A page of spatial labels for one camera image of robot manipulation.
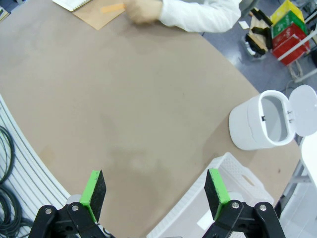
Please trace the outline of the person's left hand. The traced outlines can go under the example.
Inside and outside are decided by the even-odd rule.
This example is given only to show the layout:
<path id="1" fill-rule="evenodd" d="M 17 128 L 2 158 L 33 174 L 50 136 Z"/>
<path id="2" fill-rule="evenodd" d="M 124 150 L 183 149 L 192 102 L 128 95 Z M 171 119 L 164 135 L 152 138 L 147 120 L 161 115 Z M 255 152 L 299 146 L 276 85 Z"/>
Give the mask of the person's left hand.
<path id="1" fill-rule="evenodd" d="M 126 0 L 125 11 L 136 24 L 152 23 L 159 20 L 163 2 L 160 0 Z"/>

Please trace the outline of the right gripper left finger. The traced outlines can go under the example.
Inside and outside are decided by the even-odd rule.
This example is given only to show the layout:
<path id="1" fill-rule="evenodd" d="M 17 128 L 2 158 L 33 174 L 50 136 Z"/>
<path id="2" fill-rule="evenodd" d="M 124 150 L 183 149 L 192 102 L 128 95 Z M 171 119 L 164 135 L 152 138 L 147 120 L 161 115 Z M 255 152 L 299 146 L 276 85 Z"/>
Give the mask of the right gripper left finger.
<path id="1" fill-rule="evenodd" d="M 106 238 L 99 218 L 106 195 L 103 172 L 92 171 L 83 194 L 61 209 L 42 206 L 33 222 L 31 238 Z"/>

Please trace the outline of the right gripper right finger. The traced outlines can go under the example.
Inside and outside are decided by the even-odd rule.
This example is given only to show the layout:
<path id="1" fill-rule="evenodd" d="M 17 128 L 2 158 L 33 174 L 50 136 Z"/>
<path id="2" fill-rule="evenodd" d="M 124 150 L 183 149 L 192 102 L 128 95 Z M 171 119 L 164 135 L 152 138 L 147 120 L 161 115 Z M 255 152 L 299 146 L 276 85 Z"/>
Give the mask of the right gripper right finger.
<path id="1" fill-rule="evenodd" d="M 247 238 L 283 238 L 278 216 L 268 202 L 249 206 L 231 200 L 218 169 L 208 169 L 205 193 L 214 222 L 204 234 L 206 238 L 228 238 L 233 232 Z"/>

